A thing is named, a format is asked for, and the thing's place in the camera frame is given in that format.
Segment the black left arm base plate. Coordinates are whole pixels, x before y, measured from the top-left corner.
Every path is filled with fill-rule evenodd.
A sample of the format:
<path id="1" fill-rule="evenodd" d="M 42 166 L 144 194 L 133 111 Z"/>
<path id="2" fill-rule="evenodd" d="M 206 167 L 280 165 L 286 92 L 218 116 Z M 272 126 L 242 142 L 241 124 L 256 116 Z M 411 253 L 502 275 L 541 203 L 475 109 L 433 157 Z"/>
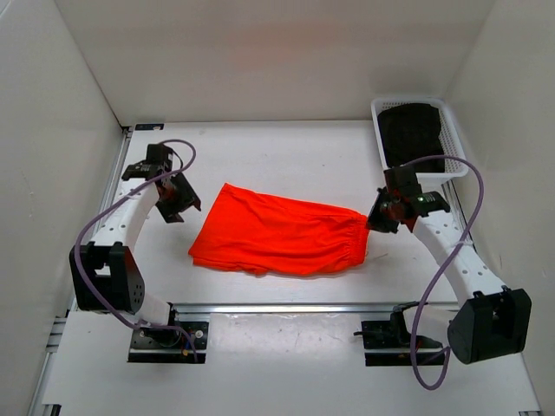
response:
<path id="1" fill-rule="evenodd" d="M 208 315 L 183 312 L 171 304 L 169 324 L 177 329 L 142 327 L 132 333 L 127 353 L 129 363 L 206 363 L 210 322 Z"/>

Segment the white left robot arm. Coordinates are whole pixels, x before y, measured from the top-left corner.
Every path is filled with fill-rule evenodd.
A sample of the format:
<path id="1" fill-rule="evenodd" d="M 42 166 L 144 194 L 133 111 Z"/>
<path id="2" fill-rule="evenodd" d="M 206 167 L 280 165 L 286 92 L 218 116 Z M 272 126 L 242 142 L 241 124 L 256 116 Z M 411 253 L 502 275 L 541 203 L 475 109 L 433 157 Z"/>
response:
<path id="1" fill-rule="evenodd" d="M 152 209 L 168 224 L 181 223 L 181 213 L 191 207 L 199 210 L 200 199 L 181 173 L 156 183 L 124 180 L 118 197 L 90 240 L 70 251 L 78 308 L 111 313 L 130 328 L 152 327 L 152 337 L 171 347 L 179 342 L 182 327 L 174 320 L 170 302 L 147 292 L 134 247 Z"/>

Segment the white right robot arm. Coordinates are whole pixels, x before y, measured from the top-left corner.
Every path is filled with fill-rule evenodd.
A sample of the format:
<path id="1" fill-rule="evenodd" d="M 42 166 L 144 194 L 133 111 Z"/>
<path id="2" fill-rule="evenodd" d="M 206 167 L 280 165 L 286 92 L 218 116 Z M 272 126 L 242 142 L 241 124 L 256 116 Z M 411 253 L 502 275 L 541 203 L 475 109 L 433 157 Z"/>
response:
<path id="1" fill-rule="evenodd" d="M 419 322 L 402 316 L 389 325 L 392 341 L 407 347 L 421 335 L 450 347 L 464 364 L 522 352 L 532 300 L 523 289 L 506 286 L 466 244 L 446 200 L 438 192 L 402 197 L 379 189 L 368 228 L 395 233 L 400 225 L 431 253 L 460 309 L 450 315 L 426 305 Z"/>

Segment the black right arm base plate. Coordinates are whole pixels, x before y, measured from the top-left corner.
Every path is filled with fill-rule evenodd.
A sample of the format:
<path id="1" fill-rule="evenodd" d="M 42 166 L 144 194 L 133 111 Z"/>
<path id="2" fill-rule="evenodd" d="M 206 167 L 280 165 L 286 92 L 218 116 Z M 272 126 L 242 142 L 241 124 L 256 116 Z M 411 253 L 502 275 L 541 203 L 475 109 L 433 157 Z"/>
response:
<path id="1" fill-rule="evenodd" d="M 366 367 L 411 367 L 410 333 L 403 312 L 413 309 L 418 302 L 396 305 L 387 320 L 367 320 L 353 333 L 361 338 Z M 418 366 L 440 367 L 445 363 L 443 345 L 431 338 L 416 337 L 416 361 Z"/>

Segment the orange shorts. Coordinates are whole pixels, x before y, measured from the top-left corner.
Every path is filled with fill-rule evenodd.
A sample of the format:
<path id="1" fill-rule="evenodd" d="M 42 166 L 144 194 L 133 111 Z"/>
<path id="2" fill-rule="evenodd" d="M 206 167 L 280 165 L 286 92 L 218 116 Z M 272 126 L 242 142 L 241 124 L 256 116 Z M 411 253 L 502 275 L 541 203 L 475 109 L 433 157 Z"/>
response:
<path id="1" fill-rule="evenodd" d="M 224 184 L 188 254 L 197 266 L 255 276 L 336 274 L 364 262 L 366 223 L 351 209 Z"/>

